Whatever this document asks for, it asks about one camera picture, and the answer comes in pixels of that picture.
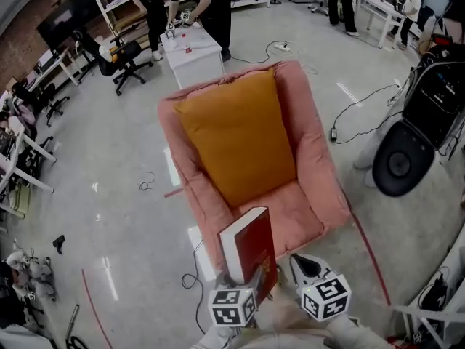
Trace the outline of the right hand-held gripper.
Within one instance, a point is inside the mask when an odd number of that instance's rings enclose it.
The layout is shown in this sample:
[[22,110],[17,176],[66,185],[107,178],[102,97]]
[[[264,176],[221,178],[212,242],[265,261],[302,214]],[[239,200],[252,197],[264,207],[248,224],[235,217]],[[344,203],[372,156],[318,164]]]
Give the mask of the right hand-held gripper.
[[324,322],[348,311],[351,289],[344,275],[307,285],[307,278],[324,278],[333,271],[323,259],[309,254],[292,254],[289,264],[294,283],[301,288],[301,308],[311,318]]

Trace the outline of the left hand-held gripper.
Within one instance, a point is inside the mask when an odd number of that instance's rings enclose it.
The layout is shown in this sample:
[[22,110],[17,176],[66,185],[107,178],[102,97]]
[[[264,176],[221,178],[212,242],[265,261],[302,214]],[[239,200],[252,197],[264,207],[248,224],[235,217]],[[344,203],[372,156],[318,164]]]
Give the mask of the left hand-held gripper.
[[261,264],[247,284],[235,283],[227,272],[217,276],[216,289],[209,292],[208,309],[213,325],[247,327],[268,294],[270,269]]

